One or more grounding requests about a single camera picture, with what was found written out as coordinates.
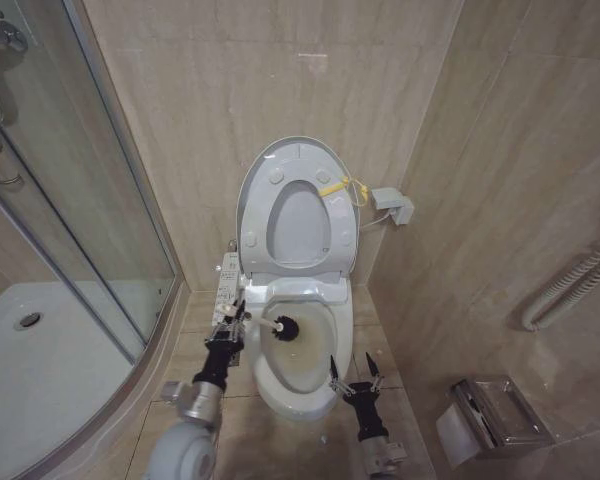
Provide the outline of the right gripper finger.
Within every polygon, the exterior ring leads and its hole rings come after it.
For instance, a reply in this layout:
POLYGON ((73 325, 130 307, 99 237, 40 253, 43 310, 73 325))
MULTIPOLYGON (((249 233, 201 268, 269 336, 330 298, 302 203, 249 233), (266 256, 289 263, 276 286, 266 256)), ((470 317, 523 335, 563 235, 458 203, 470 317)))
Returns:
POLYGON ((373 360, 371 355, 365 353, 368 369, 371 375, 371 390, 380 390, 384 381, 384 376, 380 373, 377 363, 373 360))
POLYGON ((329 380, 330 388, 337 395, 350 397, 351 396, 351 388, 348 384, 346 384, 340 378, 338 367, 337 367, 336 361, 333 356, 330 356, 329 372, 330 372, 330 380, 329 380))

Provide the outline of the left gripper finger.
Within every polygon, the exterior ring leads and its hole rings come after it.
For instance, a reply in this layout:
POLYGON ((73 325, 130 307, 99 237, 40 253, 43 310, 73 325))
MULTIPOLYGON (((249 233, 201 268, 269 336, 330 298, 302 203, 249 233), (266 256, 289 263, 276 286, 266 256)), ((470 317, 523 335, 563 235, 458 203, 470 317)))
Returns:
POLYGON ((236 341, 234 327, 236 326, 236 303, 219 304, 216 307, 216 313, 219 316, 218 323, 214 327, 214 340, 216 342, 236 341))
POLYGON ((251 319, 251 313, 246 310, 244 299, 236 299, 233 306, 235 307, 235 315, 231 322, 231 341, 238 345, 244 345, 245 322, 251 319))

